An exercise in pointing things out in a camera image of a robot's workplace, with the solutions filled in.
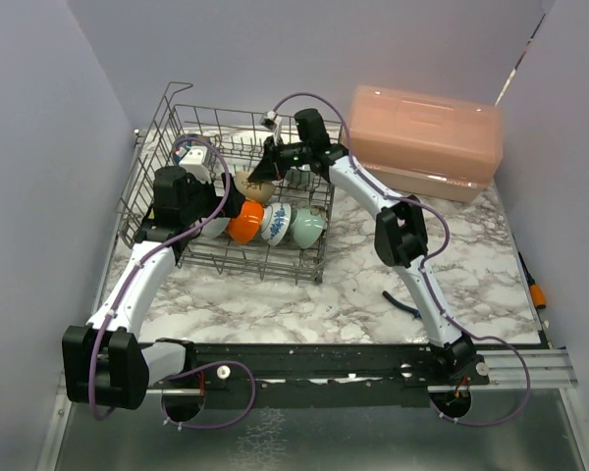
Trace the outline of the beige patterned bowl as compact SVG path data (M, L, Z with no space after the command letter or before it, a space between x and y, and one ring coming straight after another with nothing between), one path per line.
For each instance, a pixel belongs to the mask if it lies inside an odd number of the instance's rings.
M276 187L271 182L253 183L248 180L250 172L236 171L234 183L236 189L248 200L265 204L271 199Z

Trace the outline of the grey bowl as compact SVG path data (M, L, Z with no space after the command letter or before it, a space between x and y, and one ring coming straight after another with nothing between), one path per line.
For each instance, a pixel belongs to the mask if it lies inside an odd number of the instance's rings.
M213 239L227 229L230 221L231 219L226 217L215 218L202 228L201 234L209 239Z

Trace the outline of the blue floral bowl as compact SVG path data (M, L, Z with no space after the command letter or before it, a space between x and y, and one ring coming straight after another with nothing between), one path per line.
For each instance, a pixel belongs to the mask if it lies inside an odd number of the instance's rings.
M286 235L292 218L292 205L274 202L264 207L260 226L261 237L270 245L278 245Z

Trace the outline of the white round bowl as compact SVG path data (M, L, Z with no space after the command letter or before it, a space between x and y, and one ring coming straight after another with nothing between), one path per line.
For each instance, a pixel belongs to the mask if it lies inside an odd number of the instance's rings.
M260 229L263 214L264 208L260 203L247 200L242 205L239 215L227 226L231 239L240 244L251 241Z

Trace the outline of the celadon green bowl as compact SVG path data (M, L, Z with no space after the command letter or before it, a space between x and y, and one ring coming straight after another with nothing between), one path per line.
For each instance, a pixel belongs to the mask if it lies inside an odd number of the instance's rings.
M294 242L301 248L310 248L326 230L327 212L320 206L299 207L291 223Z

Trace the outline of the dark brown bowl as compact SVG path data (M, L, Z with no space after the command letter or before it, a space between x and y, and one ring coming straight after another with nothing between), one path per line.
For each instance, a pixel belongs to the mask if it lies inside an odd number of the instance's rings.
M174 150L181 148L190 148L193 146L206 147L208 144L212 144L212 140L205 135L197 133L186 133L179 136L173 144Z

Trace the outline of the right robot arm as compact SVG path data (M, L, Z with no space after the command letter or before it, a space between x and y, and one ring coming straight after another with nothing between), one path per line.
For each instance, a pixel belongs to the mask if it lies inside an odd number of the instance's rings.
M263 143L261 160L249 179L277 181L294 167L307 166L326 182L344 190L375 221L374 248L393 268L414 301L428 336L431 358L426 377L436 383L476 380L487 373L470 335L455 321L442 290L428 267L425 206L418 198L403 197L374 178L351 154L349 145L334 143L318 110L294 115L299 141L281 139L281 118L267 112L260 125L272 133Z

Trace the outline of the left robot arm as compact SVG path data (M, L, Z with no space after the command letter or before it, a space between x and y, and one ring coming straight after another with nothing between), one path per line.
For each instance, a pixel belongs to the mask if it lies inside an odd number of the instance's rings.
M137 409L147 389L161 380L182 388L196 378L197 364L175 340L143 347L137 338L155 294L180 262L189 241L208 222L234 218L244 198L230 172L221 175L224 193L181 166L156 171L153 200L134 235L132 254L99 309L62 338L68 399L86 403L102 420L109 410Z

